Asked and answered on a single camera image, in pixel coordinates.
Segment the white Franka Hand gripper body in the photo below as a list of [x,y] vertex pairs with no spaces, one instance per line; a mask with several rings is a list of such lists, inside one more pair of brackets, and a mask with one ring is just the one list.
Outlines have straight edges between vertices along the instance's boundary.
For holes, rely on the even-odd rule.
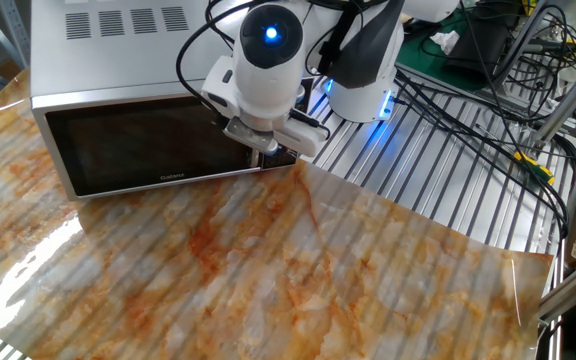
[[213,65],[201,95],[228,119],[227,137],[265,154],[283,145],[314,156],[326,132],[294,117],[302,70],[299,55],[262,69],[244,56],[222,56]]

